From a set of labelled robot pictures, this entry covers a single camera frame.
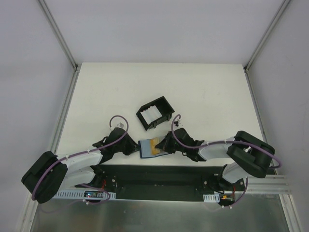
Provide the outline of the blue leather card holder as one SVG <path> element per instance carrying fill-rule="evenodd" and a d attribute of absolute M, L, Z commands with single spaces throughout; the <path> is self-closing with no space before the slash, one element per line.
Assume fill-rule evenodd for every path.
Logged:
<path fill-rule="evenodd" d="M 158 154 L 158 155 L 152 156 L 151 153 L 150 153 L 150 140 L 151 139 L 139 140 L 138 141 L 138 144 L 140 145 L 140 158 L 141 159 L 150 159 L 150 158 L 155 158 L 155 157 L 167 155 L 167 154 Z"/>

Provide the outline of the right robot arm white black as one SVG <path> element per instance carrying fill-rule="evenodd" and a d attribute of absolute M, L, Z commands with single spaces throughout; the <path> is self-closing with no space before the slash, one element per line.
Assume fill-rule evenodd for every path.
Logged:
<path fill-rule="evenodd" d="M 209 188 L 218 193 L 229 190 L 237 181 L 248 176 L 265 178 L 275 155 L 272 146 L 242 130 L 226 140 L 206 142 L 193 139 L 180 128 L 169 131 L 155 148 L 168 154 L 181 152 L 195 162 L 232 159 L 231 164 L 223 165 L 218 175 L 207 180 Z"/>

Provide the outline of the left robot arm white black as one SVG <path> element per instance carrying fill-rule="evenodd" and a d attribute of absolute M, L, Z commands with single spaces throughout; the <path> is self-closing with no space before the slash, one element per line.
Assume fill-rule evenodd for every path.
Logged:
<path fill-rule="evenodd" d="M 62 189 L 79 184 L 99 187 L 103 178 L 98 167 L 100 164 L 111 160 L 116 153 L 128 156 L 139 150 L 140 145 L 124 129 L 114 128 L 108 136 L 76 156 L 44 152 L 24 174 L 21 182 L 34 201 L 45 203 Z"/>

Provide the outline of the black plastic card rack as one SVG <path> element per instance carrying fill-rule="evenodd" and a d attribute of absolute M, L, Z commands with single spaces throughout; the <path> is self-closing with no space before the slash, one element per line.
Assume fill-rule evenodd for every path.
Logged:
<path fill-rule="evenodd" d="M 136 112 L 136 116 L 147 131 L 156 128 L 165 121 L 169 121 L 174 112 L 170 103 L 162 96 L 141 106 Z"/>

